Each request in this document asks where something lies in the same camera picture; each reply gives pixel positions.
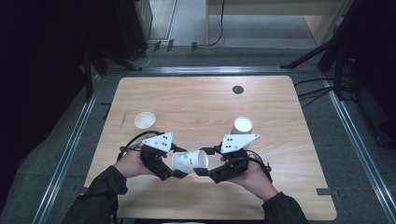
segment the table surface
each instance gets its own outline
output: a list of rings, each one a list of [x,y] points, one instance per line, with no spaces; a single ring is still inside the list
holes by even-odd
[[[244,89],[233,93],[234,86]],[[249,149],[273,168],[274,185],[295,198],[311,220],[332,220],[329,195],[317,189],[327,183],[318,161],[292,81],[274,77],[127,77],[120,81],[85,186],[114,164],[119,148],[141,133],[134,118],[156,115],[158,131],[174,133],[174,143],[187,150],[213,147],[240,116],[252,119],[260,137]],[[170,165],[172,153],[165,163]],[[222,165],[209,156],[209,169]],[[215,184],[196,174],[161,181],[141,175],[128,179],[119,197],[119,217],[176,219],[262,219],[262,201],[232,183]]]

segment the hand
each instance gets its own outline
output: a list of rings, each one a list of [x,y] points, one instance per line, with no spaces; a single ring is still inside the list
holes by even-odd
[[[278,194],[262,167],[254,161],[248,162],[248,168],[242,175],[228,181],[244,187],[264,202]]]
[[[128,152],[114,164],[114,167],[126,178],[138,175],[154,175],[140,160],[140,151],[132,150]]]

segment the upright paper cup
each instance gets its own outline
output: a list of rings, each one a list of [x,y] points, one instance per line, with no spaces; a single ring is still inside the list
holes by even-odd
[[[172,169],[186,174],[194,173],[194,168],[207,168],[209,159],[204,151],[175,152],[172,157]]]
[[[141,131],[155,130],[155,115],[151,112],[142,112],[134,119],[134,125]]]
[[[251,133],[253,129],[253,122],[248,117],[239,117],[233,122],[231,134],[245,134]]]

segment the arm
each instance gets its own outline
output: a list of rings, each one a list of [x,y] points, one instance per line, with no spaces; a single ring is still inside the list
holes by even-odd
[[[264,223],[309,223],[300,205],[283,192],[278,192],[259,164],[250,161],[242,175],[230,180],[260,198],[264,204]]]
[[[92,181],[88,191],[76,198],[63,223],[107,223],[119,209],[118,194],[128,191],[126,179],[138,175],[153,173],[143,165],[140,152],[131,151]]]

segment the tipped paper cup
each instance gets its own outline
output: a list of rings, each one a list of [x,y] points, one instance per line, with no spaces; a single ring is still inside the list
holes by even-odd
[[[248,117],[239,117],[233,122],[231,134],[245,134],[251,133],[253,129],[253,122]]]
[[[172,157],[172,169],[186,174],[194,173],[194,168],[207,168],[209,159],[204,151],[176,152]]]
[[[142,131],[154,130],[155,115],[151,112],[142,112],[134,119],[134,125]]]

